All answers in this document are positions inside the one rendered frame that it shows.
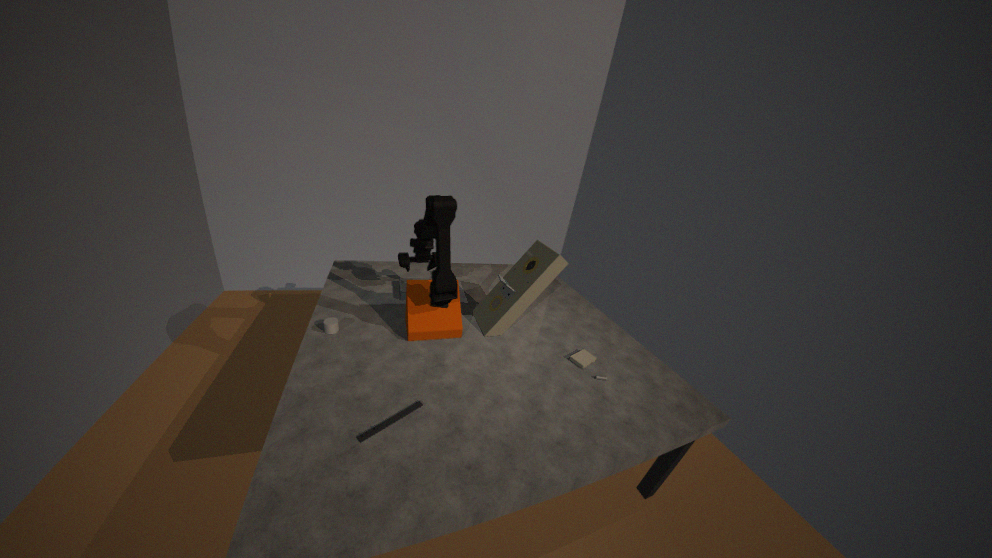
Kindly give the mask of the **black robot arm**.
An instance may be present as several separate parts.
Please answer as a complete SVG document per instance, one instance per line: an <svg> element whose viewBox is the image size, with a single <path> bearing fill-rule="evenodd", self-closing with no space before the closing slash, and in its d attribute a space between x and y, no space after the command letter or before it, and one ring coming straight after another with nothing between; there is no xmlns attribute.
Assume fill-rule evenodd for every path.
<svg viewBox="0 0 992 558"><path fill-rule="evenodd" d="M434 248L435 238L436 269L432 271L429 286L432 307L448 308L448 303L457 299L457 280L451 271L450 259L450 225L455 218L455 210L457 203L452 196L427 196L424 220L419 220L414 225L417 238L410 239L414 253L417 251L417 244L421 252L429 253Z"/></svg>

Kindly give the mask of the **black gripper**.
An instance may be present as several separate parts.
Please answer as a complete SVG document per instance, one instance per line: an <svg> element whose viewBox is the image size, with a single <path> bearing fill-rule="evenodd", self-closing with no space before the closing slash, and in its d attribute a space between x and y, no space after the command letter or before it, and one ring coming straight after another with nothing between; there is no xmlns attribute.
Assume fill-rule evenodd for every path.
<svg viewBox="0 0 992 558"><path fill-rule="evenodd" d="M432 255L430 254L430 252L423 253L418 249L418 244L417 244L417 251L415 251L415 254L416 254L415 257L409 257L408 252L398 253L398 261L400 267L406 268L407 272L409 272L410 270L410 262L418 262L418 263L429 262L427 266L427 271L436 267L436 252L432 252L431 253Z"/></svg>

